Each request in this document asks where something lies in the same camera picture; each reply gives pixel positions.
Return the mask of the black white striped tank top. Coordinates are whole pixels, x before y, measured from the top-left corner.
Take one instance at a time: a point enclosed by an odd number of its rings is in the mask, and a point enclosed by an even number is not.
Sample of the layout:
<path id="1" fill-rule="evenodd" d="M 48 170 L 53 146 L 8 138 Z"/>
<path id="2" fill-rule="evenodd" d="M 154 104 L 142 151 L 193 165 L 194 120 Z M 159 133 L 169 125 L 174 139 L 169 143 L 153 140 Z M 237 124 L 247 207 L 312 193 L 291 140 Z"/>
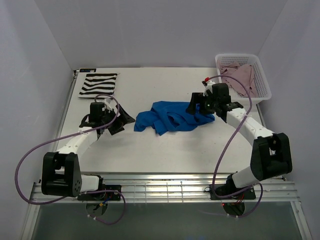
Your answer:
<path id="1" fill-rule="evenodd" d="M 85 76 L 78 98 L 94 99 L 97 95 L 115 93 L 118 73 L 88 73 Z"/>

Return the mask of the blue tank top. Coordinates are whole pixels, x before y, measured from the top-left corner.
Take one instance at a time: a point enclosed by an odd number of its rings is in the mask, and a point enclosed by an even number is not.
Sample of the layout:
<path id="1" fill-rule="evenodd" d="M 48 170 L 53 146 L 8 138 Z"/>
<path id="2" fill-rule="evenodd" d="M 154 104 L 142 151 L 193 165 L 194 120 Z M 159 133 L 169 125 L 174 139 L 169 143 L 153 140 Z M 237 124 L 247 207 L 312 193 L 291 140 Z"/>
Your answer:
<path id="1" fill-rule="evenodd" d="M 190 132 L 215 121 L 213 114 L 200 114 L 198 106 L 194 115 L 187 113 L 188 106 L 189 103 L 183 101 L 154 102 L 150 110 L 136 116 L 134 131 L 143 132 L 146 128 L 152 128 L 162 136 L 167 132 Z"/>

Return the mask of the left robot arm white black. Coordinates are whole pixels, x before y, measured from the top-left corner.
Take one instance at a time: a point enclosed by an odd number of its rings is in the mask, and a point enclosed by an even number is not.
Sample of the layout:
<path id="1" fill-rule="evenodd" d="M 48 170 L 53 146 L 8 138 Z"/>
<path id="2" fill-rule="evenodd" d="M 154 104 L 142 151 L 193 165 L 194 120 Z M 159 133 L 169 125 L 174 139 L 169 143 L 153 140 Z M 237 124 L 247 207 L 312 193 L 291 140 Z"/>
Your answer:
<path id="1" fill-rule="evenodd" d="M 80 122 L 78 135 L 73 136 L 56 152 L 43 157 L 41 191 L 44 195 L 78 197 L 88 192 L 95 200 L 106 195 L 106 187 L 98 175 L 81 174 L 80 158 L 98 141 L 104 131 L 113 136 L 134 123 L 135 119 L 119 105 L 112 109 L 106 103 L 92 102 L 89 114 Z"/>

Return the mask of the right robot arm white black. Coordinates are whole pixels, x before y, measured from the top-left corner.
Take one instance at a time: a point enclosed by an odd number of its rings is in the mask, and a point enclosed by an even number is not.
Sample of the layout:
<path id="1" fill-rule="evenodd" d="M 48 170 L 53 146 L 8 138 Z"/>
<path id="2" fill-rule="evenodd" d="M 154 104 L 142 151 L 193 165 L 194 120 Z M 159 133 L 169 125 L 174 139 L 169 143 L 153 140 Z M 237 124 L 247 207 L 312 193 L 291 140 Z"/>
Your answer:
<path id="1" fill-rule="evenodd" d="M 191 115 L 215 114 L 234 127 L 251 145 L 249 166 L 227 177 L 224 185 L 212 187 L 219 199 L 237 199 L 247 189 L 263 180 L 291 173 L 293 170 L 290 141 L 285 133 L 275 133 L 249 116 L 239 102 L 233 102 L 225 83 L 212 83 L 205 92 L 191 95 L 186 112 Z"/>

